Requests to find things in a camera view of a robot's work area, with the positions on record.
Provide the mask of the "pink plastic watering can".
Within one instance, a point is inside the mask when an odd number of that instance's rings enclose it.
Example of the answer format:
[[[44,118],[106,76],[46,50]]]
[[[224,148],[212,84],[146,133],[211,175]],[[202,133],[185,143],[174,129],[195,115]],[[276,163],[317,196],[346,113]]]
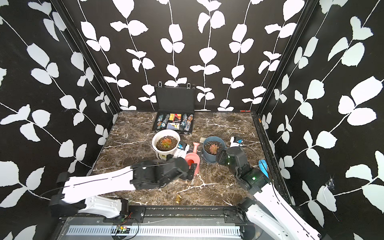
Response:
[[[195,173],[194,173],[194,175],[196,176],[200,170],[201,159],[200,159],[199,155],[197,154],[198,146],[200,145],[200,143],[193,142],[193,145],[194,145],[193,151],[186,155],[185,160],[190,167],[192,166],[192,164],[197,165],[196,169],[195,169]]]

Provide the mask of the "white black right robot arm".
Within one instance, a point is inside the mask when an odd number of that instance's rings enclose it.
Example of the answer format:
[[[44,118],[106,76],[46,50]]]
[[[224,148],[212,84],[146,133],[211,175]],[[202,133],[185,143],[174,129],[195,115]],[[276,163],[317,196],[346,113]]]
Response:
[[[274,240],[321,240],[323,236],[311,227],[279,194],[272,180],[253,168],[241,147],[217,150],[216,162],[226,166],[237,183],[256,202],[244,201],[246,218]]]

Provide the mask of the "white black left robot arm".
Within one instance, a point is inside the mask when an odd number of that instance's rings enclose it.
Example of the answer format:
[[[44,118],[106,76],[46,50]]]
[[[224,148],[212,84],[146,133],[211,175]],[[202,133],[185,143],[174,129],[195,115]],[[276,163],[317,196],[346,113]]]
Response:
[[[78,213],[101,215],[108,219],[128,214],[128,201],[113,200],[105,194],[121,191],[151,190],[165,187],[175,179],[194,178],[196,163],[184,158],[149,160],[121,170],[87,177],[58,176],[58,193],[49,203],[53,217]]]

